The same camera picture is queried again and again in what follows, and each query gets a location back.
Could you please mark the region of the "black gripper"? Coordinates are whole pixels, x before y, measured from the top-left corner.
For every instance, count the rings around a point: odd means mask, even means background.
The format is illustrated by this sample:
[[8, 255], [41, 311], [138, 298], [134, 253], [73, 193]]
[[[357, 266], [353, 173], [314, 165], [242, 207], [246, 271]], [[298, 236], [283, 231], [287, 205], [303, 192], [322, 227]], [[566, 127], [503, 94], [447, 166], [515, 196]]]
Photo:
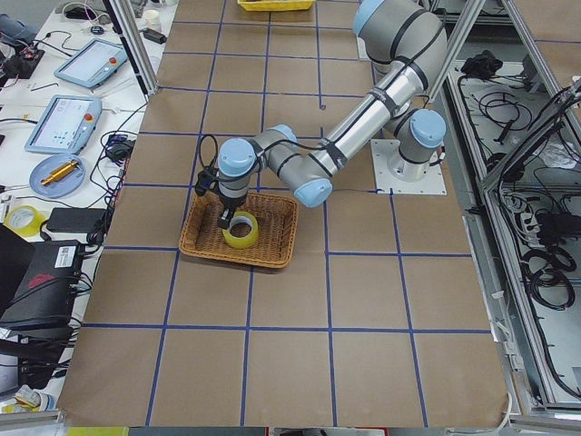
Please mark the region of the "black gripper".
[[247, 195], [230, 197], [220, 193], [219, 198], [222, 202], [223, 211], [217, 219], [217, 225], [221, 229], [229, 229], [236, 210], [245, 204]]

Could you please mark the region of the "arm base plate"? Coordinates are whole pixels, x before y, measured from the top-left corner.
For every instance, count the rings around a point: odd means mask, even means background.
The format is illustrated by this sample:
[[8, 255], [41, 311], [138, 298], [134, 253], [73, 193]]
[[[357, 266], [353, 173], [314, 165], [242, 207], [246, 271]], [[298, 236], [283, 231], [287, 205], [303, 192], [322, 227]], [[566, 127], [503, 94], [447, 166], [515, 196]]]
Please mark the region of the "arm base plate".
[[435, 151], [427, 163], [409, 163], [399, 154], [399, 141], [370, 141], [376, 191], [384, 194], [446, 195], [447, 189]]

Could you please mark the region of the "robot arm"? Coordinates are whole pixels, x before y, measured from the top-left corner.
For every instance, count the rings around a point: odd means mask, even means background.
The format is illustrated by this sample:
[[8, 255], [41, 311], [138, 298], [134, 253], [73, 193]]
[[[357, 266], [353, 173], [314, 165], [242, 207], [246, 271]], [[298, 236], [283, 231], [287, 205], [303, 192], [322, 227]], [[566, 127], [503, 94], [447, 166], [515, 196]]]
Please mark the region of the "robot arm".
[[411, 100], [433, 85], [442, 69], [447, 35], [440, 19], [410, 1], [364, 1], [352, 26], [370, 61], [387, 72], [324, 135], [314, 150], [300, 154], [291, 128], [278, 124], [252, 138], [225, 141], [217, 157], [215, 192], [222, 202], [217, 220], [226, 229], [244, 205], [251, 177], [270, 169], [304, 206], [331, 195], [332, 177], [381, 129], [399, 140], [405, 166], [425, 166], [447, 131], [434, 110], [412, 109]]

